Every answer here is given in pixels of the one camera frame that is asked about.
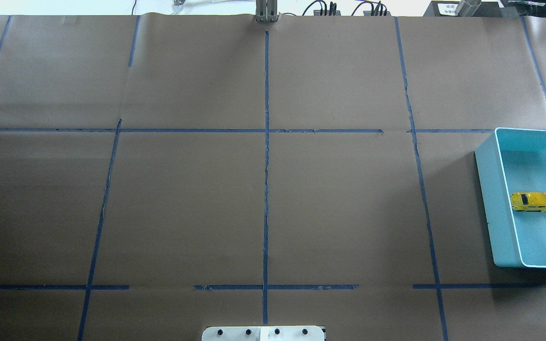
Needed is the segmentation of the aluminium frame post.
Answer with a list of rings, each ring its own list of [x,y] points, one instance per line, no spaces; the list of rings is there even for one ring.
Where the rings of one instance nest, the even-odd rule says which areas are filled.
[[[277,22],[279,20],[278,0],[256,0],[255,21]]]

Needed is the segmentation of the yellow beetle toy car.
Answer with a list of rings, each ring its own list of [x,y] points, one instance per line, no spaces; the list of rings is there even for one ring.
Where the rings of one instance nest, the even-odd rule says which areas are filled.
[[[514,192],[510,205],[516,212],[546,212],[546,192]]]

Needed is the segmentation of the white pillar with base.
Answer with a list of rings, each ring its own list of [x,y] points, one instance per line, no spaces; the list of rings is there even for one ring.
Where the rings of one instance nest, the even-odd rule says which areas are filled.
[[[202,341],[325,341],[324,327],[316,325],[211,326]]]

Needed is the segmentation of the turquoise plastic bin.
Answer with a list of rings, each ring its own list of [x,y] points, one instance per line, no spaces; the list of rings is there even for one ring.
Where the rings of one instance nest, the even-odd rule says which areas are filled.
[[[518,212],[516,192],[546,192],[546,130],[495,129],[475,151],[497,266],[546,268],[546,212]]]

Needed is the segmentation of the brown paper table cover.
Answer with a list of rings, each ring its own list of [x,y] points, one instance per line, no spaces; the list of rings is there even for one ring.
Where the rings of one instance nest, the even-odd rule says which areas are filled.
[[[0,16],[0,341],[546,341],[474,152],[546,19]]]

